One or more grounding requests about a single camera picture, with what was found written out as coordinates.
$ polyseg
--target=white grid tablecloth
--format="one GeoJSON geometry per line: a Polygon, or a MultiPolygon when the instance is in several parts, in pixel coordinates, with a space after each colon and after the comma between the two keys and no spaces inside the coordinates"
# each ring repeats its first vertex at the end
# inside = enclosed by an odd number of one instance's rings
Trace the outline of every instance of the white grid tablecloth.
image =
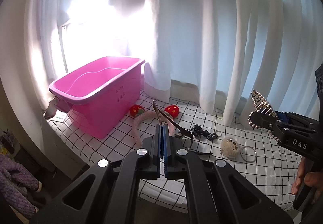
{"type": "MultiPolygon", "coordinates": [[[[136,103],[146,109],[153,110],[152,101],[152,98],[141,91],[140,98],[136,103]]],[[[200,156],[204,160],[213,162],[219,158],[225,159],[282,209],[292,208],[294,197],[290,195],[290,189],[295,180],[301,156],[278,146],[277,142],[269,136],[267,130],[243,127],[239,123],[238,114],[235,114],[228,127],[223,125],[222,111],[219,109],[215,109],[214,113],[209,115],[204,113],[198,104],[175,98],[171,98],[169,103],[156,101],[156,104],[159,108],[165,108],[170,104],[177,105],[180,108],[180,114],[175,122],[183,128],[190,129],[193,125],[200,125],[210,133],[222,132],[222,136],[213,141],[209,141],[205,137],[195,138],[192,149],[213,153],[213,155],[200,156]],[[220,153],[220,145],[226,136],[236,139],[241,145],[254,147],[257,152],[256,161],[246,163],[240,156],[236,159],[223,157],[220,153]]],[[[53,121],[48,121],[48,123],[61,140],[90,166],[103,158],[112,162],[120,160],[136,149],[132,136],[133,118],[129,113],[104,139],[96,139],[82,132],[72,124],[68,117],[63,123],[53,121]]],[[[157,123],[156,119],[143,121],[138,128],[141,132],[141,139],[154,135],[157,123]]],[[[185,140],[184,146],[188,147],[190,142],[190,139],[185,140]]],[[[141,180],[138,195],[153,203],[186,213],[184,181],[165,179],[163,164],[160,167],[160,174],[162,177],[158,180],[141,180]]]]}

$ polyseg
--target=white curtain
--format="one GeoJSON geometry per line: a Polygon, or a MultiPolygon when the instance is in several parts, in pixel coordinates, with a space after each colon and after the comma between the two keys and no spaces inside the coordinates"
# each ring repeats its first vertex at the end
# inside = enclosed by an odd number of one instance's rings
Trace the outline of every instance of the white curtain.
{"type": "Polygon", "coordinates": [[[323,61],[320,0],[30,0],[26,22],[43,108],[48,83],[67,71],[130,55],[147,62],[148,95],[198,102],[207,113],[220,108],[225,125],[234,112],[247,125],[253,88],[276,110],[313,114],[314,71],[323,61]],[[46,76],[37,75],[41,68],[46,76]]]}

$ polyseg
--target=silver screw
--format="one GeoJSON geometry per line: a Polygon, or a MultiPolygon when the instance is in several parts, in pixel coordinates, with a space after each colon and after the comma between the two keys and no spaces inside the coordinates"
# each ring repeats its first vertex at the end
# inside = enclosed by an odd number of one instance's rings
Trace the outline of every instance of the silver screw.
{"type": "Polygon", "coordinates": [[[223,159],[219,159],[215,162],[215,164],[219,167],[224,167],[227,163],[223,159]]]}
{"type": "Polygon", "coordinates": [[[98,162],[98,166],[99,166],[99,167],[106,167],[108,164],[109,164],[109,161],[108,161],[108,160],[106,160],[106,159],[101,159],[101,160],[99,160],[99,162],[98,162]]]}
{"type": "Polygon", "coordinates": [[[137,154],[140,156],[144,156],[145,154],[147,154],[147,150],[144,148],[140,148],[137,150],[137,154]]]}
{"type": "Polygon", "coordinates": [[[187,150],[186,149],[179,149],[179,150],[177,150],[177,154],[179,154],[180,156],[185,156],[185,155],[187,155],[187,150]]]}

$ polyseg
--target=pink plastic bin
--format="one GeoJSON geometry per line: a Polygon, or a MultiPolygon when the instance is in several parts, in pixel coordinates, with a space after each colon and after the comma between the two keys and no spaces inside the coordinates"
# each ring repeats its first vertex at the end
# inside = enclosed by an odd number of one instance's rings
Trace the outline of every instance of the pink plastic bin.
{"type": "Polygon", "coordinates": [[[68,113],[77,128],[102,139],[139,98],[144,62],[103,57],[55,80],[49,90],[59,98],[57,109],[68,113]]]}

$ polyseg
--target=dark floor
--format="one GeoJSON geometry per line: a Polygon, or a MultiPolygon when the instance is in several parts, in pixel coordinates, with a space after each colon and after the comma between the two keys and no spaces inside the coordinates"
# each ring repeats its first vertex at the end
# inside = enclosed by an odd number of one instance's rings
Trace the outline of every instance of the dark floor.
{"type": "MultiPolygon", "coordinates": [[[[54,173],[41,169],[35,177],[42,182],[43,190],[40,196],[47,200],[54,198],[73,181],[59,169],[54,173]]],[[[138,198],[136,203],[135,224],[186,224],[188,215],[169,208],[159,206],[144,199],[138,198]]]]}

